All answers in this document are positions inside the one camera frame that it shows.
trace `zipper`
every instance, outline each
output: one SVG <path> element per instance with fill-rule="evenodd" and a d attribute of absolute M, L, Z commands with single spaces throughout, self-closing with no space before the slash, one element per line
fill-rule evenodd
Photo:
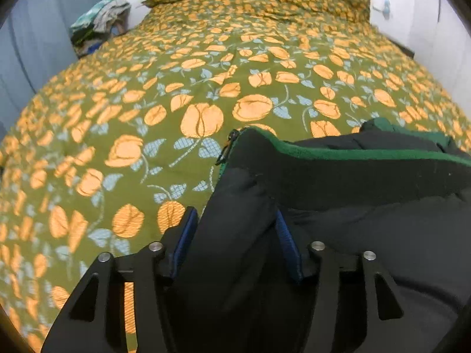
<path fill-rule="evenodd" d="M 219 166 L 228 161 L 232 146 L 234 145 L 234 142 L 236 141 L 236 139 L 239 137 L 240 133 L 241 132 L 239 130 L 232 130 L 229 133 L 228 140 L 226 141 L 224 148 L 222 149 L 221 153 L 219 154 L 216 160 L 216 163 L 215 163 L 216 166 Z"/>

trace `metal screw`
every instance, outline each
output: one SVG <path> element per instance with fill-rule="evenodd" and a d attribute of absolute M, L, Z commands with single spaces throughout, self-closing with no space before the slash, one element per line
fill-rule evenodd
<path fill-rule="evenodd" d="M 326 245 L 323 242 L 312 242 L 311 248 L 316 251 L 323 251 L 324 249 L 326 249 Z"/>
<path fill-rule="evenodd" d="M 376 259 L 376 254 L 372 251 L 365 251 L 363 253 L 363 257 L 366 259 L 366 260 L 374 260 Z"/>
<path fill-rule="evenodd" d="M 149 249 L 152 252 L 160 251 L 163 248 L 163 244 L 161 242 L 153 242 L 149 244 Z"/>
<path fill-rule="evenodd" d="M 105 261 L 108 261 L 110 257 L 111 254 L 109 252 L 102 252 L 98 255 L 98 261 L 104 263 Z"/>

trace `black garment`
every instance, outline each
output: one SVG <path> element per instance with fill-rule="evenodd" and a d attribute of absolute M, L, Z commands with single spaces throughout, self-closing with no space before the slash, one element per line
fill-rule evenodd
<path fill-rule="evenodd" d="M 471 294 L 470 218 L 471 158 L 452 141 L 364 126 L 288 144 L 246 129 L 168 291 L 178 353 L 302 351 L 316 240 L 374 251 L 400 287 L 414 352 L 432 352 Z M 364 337 L 355 296 L 337 315 L 333 352 Z"/>

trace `curtain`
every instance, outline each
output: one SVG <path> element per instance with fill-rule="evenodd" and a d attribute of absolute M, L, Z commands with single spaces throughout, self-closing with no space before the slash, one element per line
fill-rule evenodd
<path fill-rule="evenodd" d="M 36 92 L 77 60 L 70 25 L 100 0 L 18 0 L 0 28 L 0 137 Z"/>

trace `floral bedspread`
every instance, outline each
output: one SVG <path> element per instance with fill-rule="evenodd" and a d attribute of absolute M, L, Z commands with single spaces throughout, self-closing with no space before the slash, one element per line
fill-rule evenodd
<path fill-rule="evenodd" d="M 145 4 L 140 26 L 53 77 L 1 147 L 0 301 L 37 352 L 100 252 L 201 213 L 233 128 L 294 141 L 383 116 L 471 146 L 446 91 L 369 25 L 368 0 Z M 127 285 L 130 350 L 132 307 Z"/>

